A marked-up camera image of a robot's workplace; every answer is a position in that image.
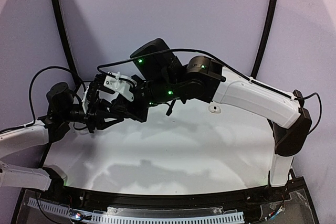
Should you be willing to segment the white earbud charging case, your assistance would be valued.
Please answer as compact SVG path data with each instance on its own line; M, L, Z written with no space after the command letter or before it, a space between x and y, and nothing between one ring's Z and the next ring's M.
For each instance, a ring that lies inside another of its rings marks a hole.
M221 108L217 105L210 105L208 107L208 110L210 111L210 113L214 113L214 114L220 114L221 113Z

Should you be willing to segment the black earbud charging case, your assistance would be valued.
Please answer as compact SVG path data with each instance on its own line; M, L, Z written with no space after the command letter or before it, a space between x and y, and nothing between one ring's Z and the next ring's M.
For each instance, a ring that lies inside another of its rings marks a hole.
M127 107L125 109L113 109L113 108L110 108L109 111L113 114L115 114L115 111L128 111Z

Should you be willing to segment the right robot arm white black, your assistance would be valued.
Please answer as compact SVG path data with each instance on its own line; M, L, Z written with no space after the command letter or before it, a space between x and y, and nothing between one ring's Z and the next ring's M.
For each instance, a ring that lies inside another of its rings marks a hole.
M293 158L312 126L300 91L273 88L200 52L184 65L159 38L135 51L130 61L140 76L109 72L106 77L118 94L117 108L126 116L144 122L153 106L192 100L208 103L212 113L228 106L260 116L268 121L274 141L268 181L273 187L286 184Z

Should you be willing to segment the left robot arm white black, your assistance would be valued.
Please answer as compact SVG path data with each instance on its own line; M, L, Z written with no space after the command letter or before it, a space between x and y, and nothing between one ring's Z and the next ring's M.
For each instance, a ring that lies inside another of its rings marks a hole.
M49 110L31 126L22 125L1 134L1 157L60 141L70 130L70 122L84 124L90 133L105 130L123 121L123 117L112 113L111 103L96 99L84 109L82 103L74 103L75 93L65 82L51 87L46 94ZM1 187L49 189L57 173L50 168L28 168L1 162Z

